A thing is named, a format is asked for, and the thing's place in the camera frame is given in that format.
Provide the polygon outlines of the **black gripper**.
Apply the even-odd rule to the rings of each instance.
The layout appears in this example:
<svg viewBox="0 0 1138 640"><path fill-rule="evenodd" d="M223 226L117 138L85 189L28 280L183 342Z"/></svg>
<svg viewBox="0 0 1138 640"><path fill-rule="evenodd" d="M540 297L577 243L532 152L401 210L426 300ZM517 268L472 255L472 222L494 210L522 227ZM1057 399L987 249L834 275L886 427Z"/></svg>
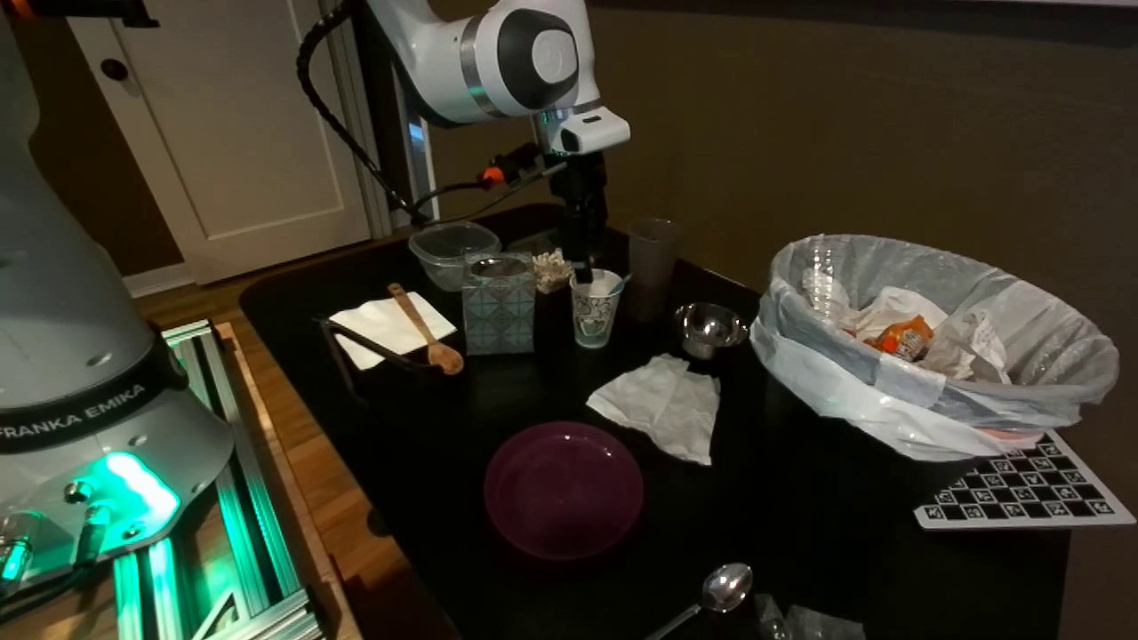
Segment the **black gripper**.
<svg viewBox="0 0 1138 640"><path fill-rule="evenodd" d="M577 262L594 262L602 255L609 227L604 185L609 171L602 152L570 157L557 175L557 196L567 203L567 254Z"/></svg>

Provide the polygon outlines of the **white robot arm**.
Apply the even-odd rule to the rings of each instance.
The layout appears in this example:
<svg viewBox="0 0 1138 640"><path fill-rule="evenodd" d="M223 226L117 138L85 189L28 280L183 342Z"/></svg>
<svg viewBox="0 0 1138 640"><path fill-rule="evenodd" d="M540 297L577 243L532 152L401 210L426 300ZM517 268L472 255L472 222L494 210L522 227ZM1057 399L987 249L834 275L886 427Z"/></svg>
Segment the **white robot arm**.
<svg viewBox="0 0 1138 640"><path fill-rule="evenodd" d="M380 175L311 80L321 38L356 6L380 24L425 119L539 126L540 157L559 165L561 249L573 262L597 262L609 227L604 152L631 138L631 121L602 101L586 0L494 0L468 19L437 19L432 0L342 0L303 36L296 80L356 162Z"/></svg>

